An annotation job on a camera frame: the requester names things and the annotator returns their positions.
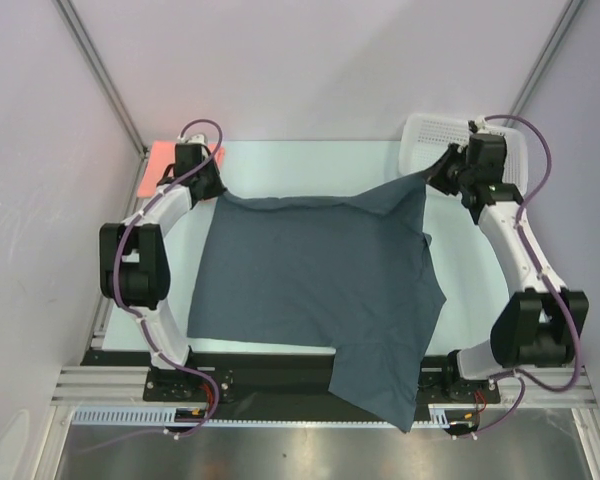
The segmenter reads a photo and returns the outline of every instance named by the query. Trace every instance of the metal floor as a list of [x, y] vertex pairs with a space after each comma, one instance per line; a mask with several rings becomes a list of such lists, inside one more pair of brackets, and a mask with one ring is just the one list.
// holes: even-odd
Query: metal floor
[[[484, 422], [502, 412], [487, 412]], [[143, 435], [76, 453], [131, 430], [74, 426], [57, 480], [592, 478], [571, 410], [521, 410], [477, 441], [440, 430], [209, 427], [178, 442]]]

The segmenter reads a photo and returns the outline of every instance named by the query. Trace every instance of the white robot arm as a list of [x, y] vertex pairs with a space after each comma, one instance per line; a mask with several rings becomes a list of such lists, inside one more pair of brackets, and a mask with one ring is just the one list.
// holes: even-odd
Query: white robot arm
[[[517, 187], [502, 182], [506, 154], [504, 137], [477, 132], [468, 145], [451, 144], [421, 172], [433, 188], [462, 195], [462, 204], [491, 243], [509, 289], [509, 303], [490, 339], [450, 354], [456, 374], [464, 379], [485, 379], [520, 365], [570, 362], [574, 345], [567, 322], [573, 320], [579, 335], [589, 308], [585, 294], [568, 290], [549, 265], [521, 208]], [[554, 294], [563, 300], [569, 319]]]

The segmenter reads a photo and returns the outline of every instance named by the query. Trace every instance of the perforated plastic basket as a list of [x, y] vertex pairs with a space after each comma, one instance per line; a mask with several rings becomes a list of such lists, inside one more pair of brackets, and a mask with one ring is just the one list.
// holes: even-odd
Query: perforated plastic basket
[[[506, 138], [507, 158], [503, 181], [516, 184], [524, 195], [529, 175], [524, 135], [518, 130], [505, 127], [488, 126], [488, 130]], [[408, 175], [431, 166], [450, 143], [467, 143], [469, 134], [466, 119], [427, 114], [410, 115], [400, 142], [400, 173]]]

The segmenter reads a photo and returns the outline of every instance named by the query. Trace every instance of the cable connector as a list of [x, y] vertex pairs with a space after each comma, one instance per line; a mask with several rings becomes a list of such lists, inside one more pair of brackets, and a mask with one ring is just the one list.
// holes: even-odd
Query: cable connector
[[478, 132], [487, 130], [487, 121], [485, 120], [484, 115], [478, 115], [473, 123], [475, 123]]

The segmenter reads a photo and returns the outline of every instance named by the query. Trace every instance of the gray fabric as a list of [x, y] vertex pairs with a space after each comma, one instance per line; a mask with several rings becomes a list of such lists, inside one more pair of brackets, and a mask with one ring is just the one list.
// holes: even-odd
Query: gray fabric
[[425, 184], [360, 195], [218, 199], [188, 335], [335, 347], [329, 390], [410, 429], [445, 301], [422, 233]]

